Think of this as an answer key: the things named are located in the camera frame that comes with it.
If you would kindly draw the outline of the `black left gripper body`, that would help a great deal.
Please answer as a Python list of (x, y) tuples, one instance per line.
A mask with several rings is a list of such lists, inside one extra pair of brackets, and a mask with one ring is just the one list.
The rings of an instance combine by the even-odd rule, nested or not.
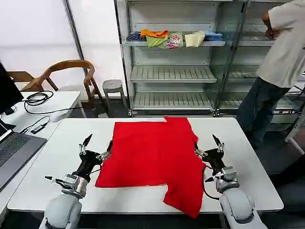
[(90, 174), (96, 165), (102, 164), (101, 154), (91, 150), (85, 150), (85, 154), (80, 155), (81, 164), (76, 170), (76, 175), (90, 181)]

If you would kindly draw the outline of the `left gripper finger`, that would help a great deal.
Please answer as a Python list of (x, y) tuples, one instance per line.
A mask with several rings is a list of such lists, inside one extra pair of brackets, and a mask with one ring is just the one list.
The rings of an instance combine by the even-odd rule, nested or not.
[(86, 146), (90, 142), (91, 137), (92, 134), (90, 134), (87, 138), (85, 138), (82, 144), (79, 144), (79, 149), (80, 149), (79, 155), (86, 155)]
[(108, 145), (106, 151), (101, 153), (101, 154), (98, 154), (96, 156), (96, 159), (98, 159), (98, 160), (105, 160), (105, 159), (107, 159), (111, 155), (111, 149), (112, 149), (112, 140), (109, 142), (109, 145)]

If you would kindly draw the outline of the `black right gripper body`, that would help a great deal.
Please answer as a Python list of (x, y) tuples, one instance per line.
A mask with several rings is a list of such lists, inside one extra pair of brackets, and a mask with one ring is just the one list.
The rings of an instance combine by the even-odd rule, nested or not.
[(225, 167), (223, 163), (223, 156), (224, 151), (218, 152), (217, 148), (206, 150), (203, 152), (204, 157), (203, 161), (208, 162), (213, 170), (212, 175), (216, 175), (217, 173), (221, 172), (222, 168)]

